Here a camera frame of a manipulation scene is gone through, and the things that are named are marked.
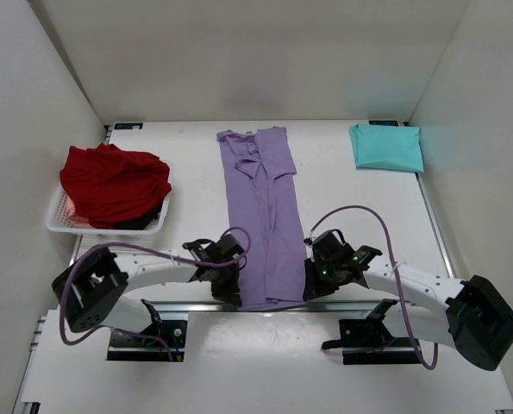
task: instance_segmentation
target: white backdrop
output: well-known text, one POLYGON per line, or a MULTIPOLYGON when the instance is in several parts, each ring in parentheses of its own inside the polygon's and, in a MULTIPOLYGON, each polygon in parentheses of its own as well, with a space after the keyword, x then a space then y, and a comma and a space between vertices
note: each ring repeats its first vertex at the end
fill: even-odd
POLYGON ((38 317, 72 238, 43 218, 70 145, 103 125, 24 1, 0 0, 0 413, 15 402, 38 317))
MULTIPOLYGON (((412 123, 459 276, 513 307, 513 0, 473 0, 412 123)), ((502 368, 513 392, 513 347, 502 368)))
POLYGON ((104 123, 407 121, 467 0, 37 0, 104 123))

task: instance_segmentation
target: red cloth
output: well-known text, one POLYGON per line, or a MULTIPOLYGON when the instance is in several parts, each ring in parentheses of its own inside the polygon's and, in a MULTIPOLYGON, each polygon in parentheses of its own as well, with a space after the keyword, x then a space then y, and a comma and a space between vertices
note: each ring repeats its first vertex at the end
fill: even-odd
POLYGON ((98 229, 131 220, 162 204, 172 187, 170 168, 150 153, 122 151, 116 145, 70 147, 60 183, 76 212, 98 229))

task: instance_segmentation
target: black cloth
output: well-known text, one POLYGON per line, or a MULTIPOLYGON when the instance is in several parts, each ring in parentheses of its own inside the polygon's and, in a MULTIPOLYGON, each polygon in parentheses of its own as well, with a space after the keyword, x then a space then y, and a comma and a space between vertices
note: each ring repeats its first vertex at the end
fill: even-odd
POLYGON ((156 204, 151 210, 142 216, 115 223, 116 230, 143 230, 152 220, 159 218, 162 204, 156 204))

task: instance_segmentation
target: white basket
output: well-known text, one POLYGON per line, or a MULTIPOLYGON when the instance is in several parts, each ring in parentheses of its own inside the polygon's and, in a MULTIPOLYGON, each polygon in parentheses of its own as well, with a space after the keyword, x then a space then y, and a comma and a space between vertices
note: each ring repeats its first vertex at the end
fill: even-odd
MULTIPOLYGON (((161 160, 165 162, 170 168, 170 173, 168 175, 168 182, 172 184, 173 182, 173 165, 170 161, 161 160)), ((56 231, 59 233, 73 233, 74 235, 100 235, 100 236, 118 236, 118 235, 127 235, 127 236, 143 236, 143 235, 154 235, 162 229, 162 225, 164 224, 164 219, 166 217, 166 213, 168 211, 168 205, 170 204, 170 196, 173 191, 170 191, 166 197, 164 198, 164 202, 162 203, 162 209, 160 210, 160 216, 158 220, 153 220, 149 223, 149 225, 143 230, 115 230, 115 229, 82 229, 80 227, 76 227, 74 224, 68 220, 66 217, 66 192, 63 189, 62 185, 59 182, 57 186, 57 190, 53 194, 51 198, 51 203, 49 204, 49 210, 46 215, 46 227, 51 231, 56 231)))

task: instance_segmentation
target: folded teal cloth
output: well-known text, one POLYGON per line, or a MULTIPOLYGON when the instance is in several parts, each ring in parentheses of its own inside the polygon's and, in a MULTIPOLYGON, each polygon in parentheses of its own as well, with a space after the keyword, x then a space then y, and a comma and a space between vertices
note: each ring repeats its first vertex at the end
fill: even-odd
POLYGON ((385 127, 359 123, 350 128, 356 168, 422 173, 419 127, 385 127))

